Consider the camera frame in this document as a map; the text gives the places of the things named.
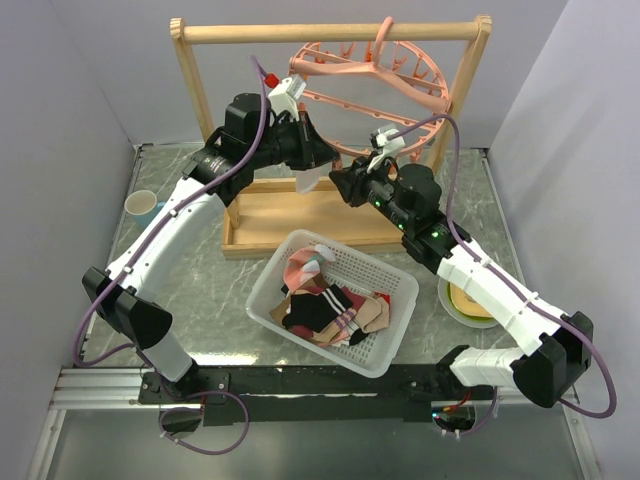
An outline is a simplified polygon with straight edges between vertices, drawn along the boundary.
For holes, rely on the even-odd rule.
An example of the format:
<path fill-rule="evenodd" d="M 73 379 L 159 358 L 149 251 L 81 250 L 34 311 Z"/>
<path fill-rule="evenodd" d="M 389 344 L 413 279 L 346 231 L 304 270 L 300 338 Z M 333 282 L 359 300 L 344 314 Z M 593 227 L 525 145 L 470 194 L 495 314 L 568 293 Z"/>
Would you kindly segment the wooden hanger rack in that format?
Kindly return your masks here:
<path fill-rule="evenodd" d="M 488 15 L 472 22 L 189 26 L 170 34 L 201 134 L 214 131 L 193 48 L 205 44 L 301 43 L 289 72 L 357 75 L 379 80 L 427 112 L 458 116 L 492 30 Z M 398 251 L 400 233 L 372 207 L 345 205 L 333 183 L 319 178 L 306 195 L 289 178 L 257 179 L 224 214 L 222 251 L 228 258 L 274 251 L 293 230 L 307 229 L 368 252 Z"/>

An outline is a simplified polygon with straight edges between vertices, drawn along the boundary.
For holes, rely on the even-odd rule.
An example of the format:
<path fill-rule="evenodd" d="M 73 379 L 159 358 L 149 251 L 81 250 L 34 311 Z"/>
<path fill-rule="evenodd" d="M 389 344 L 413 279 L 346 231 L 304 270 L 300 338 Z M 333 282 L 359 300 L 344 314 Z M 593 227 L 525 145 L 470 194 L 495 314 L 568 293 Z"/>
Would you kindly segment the pink round clip hanger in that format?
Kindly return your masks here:
<path fill-rule="evenodd" d="M 303 104 L 373 129 L 390 123 L 401 130 L 448 113 L 450 89 L 439 66 L 415 43 L 391 40 L 393 26 L 387 17 L 367 41 L 303 43 L 289 60 L 289 72 L 308 82 Z"/>

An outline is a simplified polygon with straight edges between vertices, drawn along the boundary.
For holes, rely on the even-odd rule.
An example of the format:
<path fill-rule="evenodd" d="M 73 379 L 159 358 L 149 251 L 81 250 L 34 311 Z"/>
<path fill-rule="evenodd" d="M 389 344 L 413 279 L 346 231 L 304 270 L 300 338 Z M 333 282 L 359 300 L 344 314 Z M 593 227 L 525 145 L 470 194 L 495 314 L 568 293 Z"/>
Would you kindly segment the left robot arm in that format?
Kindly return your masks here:
<path fill-rule="evenodd" d="M 197 362 L 173 335 L 172 315 L 155 302 L 174 263 L 257 170 L 285 164 L 309 171 L 339 156 L 300 109 L 299 98 L 277 91 L 237 95 L 224 125 L 192 154 L 168 201 L 134 244 L 106 270 L 90 268 L 82 278 L 92 301 L 89 312 L 128 338 L 174 401 L 190 400 L 200 387 Z"/>

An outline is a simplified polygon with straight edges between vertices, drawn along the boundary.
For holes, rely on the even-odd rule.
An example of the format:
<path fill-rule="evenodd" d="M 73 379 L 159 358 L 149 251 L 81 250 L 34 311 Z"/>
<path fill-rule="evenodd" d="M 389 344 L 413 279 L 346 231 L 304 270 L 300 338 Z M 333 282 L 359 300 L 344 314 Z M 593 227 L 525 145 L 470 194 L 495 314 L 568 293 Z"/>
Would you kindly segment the white plastic basket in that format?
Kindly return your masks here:
<path fill-rule="evenodd" d="M 368 378 L 384 375 L 416 306 L 416 279 L 307 230 L 277 248 L 246 302 L 262 326 Z"/>

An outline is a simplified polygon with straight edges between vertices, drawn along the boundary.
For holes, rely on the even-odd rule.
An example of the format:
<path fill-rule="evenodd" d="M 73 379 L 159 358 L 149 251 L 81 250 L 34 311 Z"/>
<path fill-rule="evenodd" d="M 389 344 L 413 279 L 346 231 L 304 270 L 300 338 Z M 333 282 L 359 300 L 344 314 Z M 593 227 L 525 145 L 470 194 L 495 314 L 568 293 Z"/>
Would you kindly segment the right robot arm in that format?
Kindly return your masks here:
<path fill-rule="evenodd" d="M 478 303 L 515 340 L 508 349 L 462 345 L 438 366 L 439 391 L 460 398 L 471 387 L 515 388 L 537 406 L 554 406 L 589 368 L 586 341 L 593 324 L 542 301 L 493 261 L 440 209 L 442 189 L 430 168 L 407 164 L 396 178 L 388 167 L 371 170 L 365 157 L 329 178 L 351 207 L 369 204 L 401 231 L 401 243 L 419 264 Z"/>

